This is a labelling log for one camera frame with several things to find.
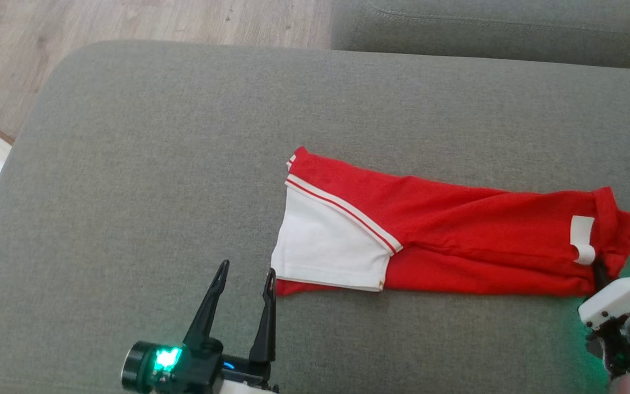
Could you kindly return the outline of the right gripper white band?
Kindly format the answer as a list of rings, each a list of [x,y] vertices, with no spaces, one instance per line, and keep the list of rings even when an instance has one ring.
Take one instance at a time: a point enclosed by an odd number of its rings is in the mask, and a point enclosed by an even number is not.
[[[593,290],[577,309],[590,330],[588,351],[598,357],[610,378],[630,373],[630,277],[611,282],[603,259],[593,262]]]

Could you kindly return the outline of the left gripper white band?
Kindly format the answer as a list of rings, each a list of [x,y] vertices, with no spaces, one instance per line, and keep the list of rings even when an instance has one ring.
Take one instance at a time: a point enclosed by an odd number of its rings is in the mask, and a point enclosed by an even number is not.
[[[212,338],[211,332],[229,267],[228,260],[218,267],[183,339],[185,349],[222,354],[223,344]],[[277,275],[273,268],[269,269],[262,294],[264,307],[249,356],[207,356],[206,393],[278,393],[279,387],[269,383],[276,359]]]

